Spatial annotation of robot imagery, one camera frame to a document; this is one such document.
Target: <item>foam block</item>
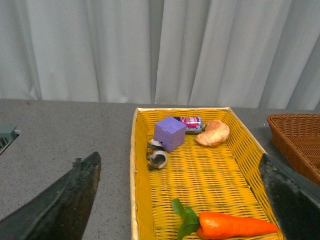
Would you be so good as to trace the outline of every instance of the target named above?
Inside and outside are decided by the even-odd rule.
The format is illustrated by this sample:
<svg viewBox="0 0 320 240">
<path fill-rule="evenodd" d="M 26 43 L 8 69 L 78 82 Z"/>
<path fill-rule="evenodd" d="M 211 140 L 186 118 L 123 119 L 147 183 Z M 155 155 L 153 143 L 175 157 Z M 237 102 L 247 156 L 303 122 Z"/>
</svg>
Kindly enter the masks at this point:
<svg viewBox="0 0 320 240">
<path fill-rule="evenodd" d="M 164 149 L 170 153 L 184 143 L 186 129 L 185 124 L 168 116 L 155 123 L 153 139 L 162 142 Z"/>
</svg>

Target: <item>bread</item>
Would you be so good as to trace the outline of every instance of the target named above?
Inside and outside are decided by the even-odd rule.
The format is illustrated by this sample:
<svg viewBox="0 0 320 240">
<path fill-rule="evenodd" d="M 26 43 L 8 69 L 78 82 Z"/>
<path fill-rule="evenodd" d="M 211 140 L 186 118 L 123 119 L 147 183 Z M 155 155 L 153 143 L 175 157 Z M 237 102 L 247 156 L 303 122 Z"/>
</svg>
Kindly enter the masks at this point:
<svg viewBox="0 0 320 240">
<path fill-rule="evenodd" d="M 195 140 L 203 146 L 216 147 L 228 139 L 230 128 L 220 120 L 210 120 L 203 126 L 203 133 L 195 137 Z"/>
</svg>

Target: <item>red can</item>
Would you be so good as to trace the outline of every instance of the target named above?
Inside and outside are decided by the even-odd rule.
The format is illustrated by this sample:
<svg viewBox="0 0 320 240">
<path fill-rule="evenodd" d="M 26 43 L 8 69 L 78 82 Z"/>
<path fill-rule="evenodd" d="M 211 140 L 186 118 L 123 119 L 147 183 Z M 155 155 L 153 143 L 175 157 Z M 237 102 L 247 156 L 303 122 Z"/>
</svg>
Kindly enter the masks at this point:
<svg viewBox="0 0 320 240">
<path fill-rule="evenodd" d="M 174 116 L 174 118 L 186 125 L 186 132 L 201 133 L 203 124 L 200 116 Z"/>
</svg>

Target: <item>toy food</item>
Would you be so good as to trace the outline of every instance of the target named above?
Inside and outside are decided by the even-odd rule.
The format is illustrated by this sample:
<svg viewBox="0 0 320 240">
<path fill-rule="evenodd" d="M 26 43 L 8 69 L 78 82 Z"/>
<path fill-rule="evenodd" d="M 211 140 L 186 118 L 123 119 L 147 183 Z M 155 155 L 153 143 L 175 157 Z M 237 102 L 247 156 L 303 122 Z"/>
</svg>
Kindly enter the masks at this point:
<svg viewBox="0 0 320 240">
<path fill-rule="evenodd" d="M 230 128 L 221 120 L 210 120 L 203 126 L 204 132 L 195 137 L 195 140 L 203 146 L 216 147 L 228 139 Z"/>
<path fill-rule="evenodd" d="M 190 208 L 181 204 L 178 198 L 171 202 L 175 213 L 182 216 L 183 223 L 178 231 L 178 240 L 196 231 L 206 240 L 218 240 L 235 236 L 251 237 L 271 234 L 278 231 L 278 227 L 270 222 L 253 218 L 232 216 L 220 212 L 201 212 L 199 217 Z"/>
</svg>

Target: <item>wicker basket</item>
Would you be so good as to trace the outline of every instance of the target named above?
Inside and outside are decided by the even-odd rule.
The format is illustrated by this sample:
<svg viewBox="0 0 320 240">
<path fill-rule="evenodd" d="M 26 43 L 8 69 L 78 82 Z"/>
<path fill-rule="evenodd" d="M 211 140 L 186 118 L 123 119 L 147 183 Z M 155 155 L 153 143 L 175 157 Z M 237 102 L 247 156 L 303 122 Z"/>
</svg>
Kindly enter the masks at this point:
<svg viewBox="0 0 320 240">
<path fill-rule="evenodd" d="M 168 116 L 220 119 L 230 127 L 227 141 L 218 147 L 201 146 L 196 135 L 186 134 L 184 143 L 168 153 L 161 170 L 148 171 L 147 142 L 155 123 Z M 199 214 L 223 212 L 255 217 L 277 224 L 263 182 L 259 163 L 265 153 L 245 125 L 229 108 L 137 108 L 132 121 L 130 151 L 130 196 L 132 240 L 176 240 L 182 218 L 171 201 Z M 194 232 L 185 240 L 200 240 Z M 281 230 L 259 237 L 232 240 L 282 240 Z"/>
<path fill-rule="evenodd" d="M 320 114 L 273 114 L 267 121 L 272 141 L 293 168 L 320 185 Z"/>
</svg>

